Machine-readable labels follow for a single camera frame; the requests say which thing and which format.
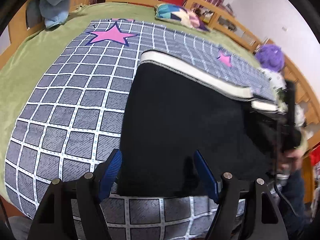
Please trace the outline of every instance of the star pattern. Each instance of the star pattern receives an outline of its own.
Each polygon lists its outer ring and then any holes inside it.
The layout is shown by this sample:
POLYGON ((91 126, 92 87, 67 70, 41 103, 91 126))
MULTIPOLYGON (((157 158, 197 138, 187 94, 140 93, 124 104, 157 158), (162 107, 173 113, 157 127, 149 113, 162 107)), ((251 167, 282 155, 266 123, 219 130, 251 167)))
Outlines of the star pattern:
POLYGON ((219 50, 219 57, 218 60, 224 64, 226 64, 228 67, 232 67, 231 65, 231 56, 225 56, 221 50, 219 50))
POLYGON ((125 46, 129 46, 127 38, 138 35, 138 34, 121 32, 116 22, 113 24, 113 26, 110 29, 106 31, 94 31, 94 32, 88 32, 88 33, 95 35, 95 37, 90 41, 88 41, 86 45, 93 44, 99 41, 115 41, 120 44, 124 44, 125 46))

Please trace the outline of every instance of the bed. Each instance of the bed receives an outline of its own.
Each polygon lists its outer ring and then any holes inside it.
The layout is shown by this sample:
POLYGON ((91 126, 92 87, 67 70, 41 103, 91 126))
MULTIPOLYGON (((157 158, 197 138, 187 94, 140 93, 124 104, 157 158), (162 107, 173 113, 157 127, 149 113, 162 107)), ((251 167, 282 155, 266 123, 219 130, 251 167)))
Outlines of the bed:
MULTIPOLYGON (((105 0, 105 2, 87 6, 89 0, 71 0, 68 21, 59 28, 50 31, 43 31, 43 23, 39 23, 33 28, 26 27, 28 2, 20 8, 10 21, 8 27, 11 44, 0 55, 0 68, 2 68, 0 72, 0 90, 2 91, 0 103, 2 124, 0 127, 0 134, 2 135, 0 138, 0 163, 4 163, 8 142, 16 119, 34 87, 70 40, 79 35, 93 19, 129 18, 165 25, 167 28, 184 31, 220 44, 230 52, 241 56, 253 67, 260 68, 252 53, 262 42, 232 16, 203 0, 186 0, 185 7, 191 9, 193 4, 200 4, 214 12, 208 23, 208 27, 213 29, 209 34, 155 20, 154 9, 150 6, 160 4, 161 2, 158 0, 105 0), (229 20, 238 29, 244 31, 244 35, 239 37, 219 25, 218 19, 220 17, 229 20)), ((288 57, 285 58, 284 77, 296 84, 296 103, 304 102, 308 106, 305 112, 307 125, 318 124, 320 120, 319 101, 303 74, 288 57)), ((312 149, 319 141, 320 131, 308 139, 309 149, 312 149)), ((4 185, 3 168, 4 165, 0 168, 0 195, 9 200, 4 185)))

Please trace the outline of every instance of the checkered blanket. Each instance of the checkered blanket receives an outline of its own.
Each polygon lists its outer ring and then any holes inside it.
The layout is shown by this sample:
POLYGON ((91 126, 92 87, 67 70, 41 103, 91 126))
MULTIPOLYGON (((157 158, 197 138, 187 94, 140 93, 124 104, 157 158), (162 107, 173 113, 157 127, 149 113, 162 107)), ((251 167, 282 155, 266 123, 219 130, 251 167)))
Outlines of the checkered blanket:
MULTIPOLYGON (((274 100, 262 73, 218 45, 163 25, 92 21, 42 76, 17 118, 5 160, 5 185, 24 214, 35 215, 52 179, 78 179, 119 147, 140 55, 151 48, 274 100), (220 53, 230 57, 232 67, 218 59, 220 53)), ((206 196, 141 199, 115 191, 101 206, 110 235, 131 240, 189 239, 209 227, 217 208, 206 196)), ((73 211, 78 237, 84 239, 76 201, 73 211)))

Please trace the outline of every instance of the purple ball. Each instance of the purple ball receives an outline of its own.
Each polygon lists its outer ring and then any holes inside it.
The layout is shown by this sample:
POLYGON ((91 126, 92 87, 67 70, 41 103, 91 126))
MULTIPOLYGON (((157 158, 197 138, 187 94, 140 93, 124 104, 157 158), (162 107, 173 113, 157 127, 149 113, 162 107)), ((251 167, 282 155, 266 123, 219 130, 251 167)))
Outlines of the purple ball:
POLYGON ((284 54, 281 49, 274 44, 262 45, 255 57, 263 68, 280 72, 284 67, 284 54))

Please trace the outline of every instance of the colorful pillow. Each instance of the colorful pillow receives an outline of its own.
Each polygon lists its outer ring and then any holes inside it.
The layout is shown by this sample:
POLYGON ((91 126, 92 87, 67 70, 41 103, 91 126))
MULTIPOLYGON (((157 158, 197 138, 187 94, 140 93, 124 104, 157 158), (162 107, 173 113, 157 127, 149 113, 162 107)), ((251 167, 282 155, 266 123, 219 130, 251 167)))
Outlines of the colorful pillow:
POLYGON ((209 31, 209 29, 193 11, 190 11, 184 7, 170 3, 164 3, 156 5, 155 8, 156 19, 158 20, 180 23, 188 28, 197 29, 199 31, 209 31))

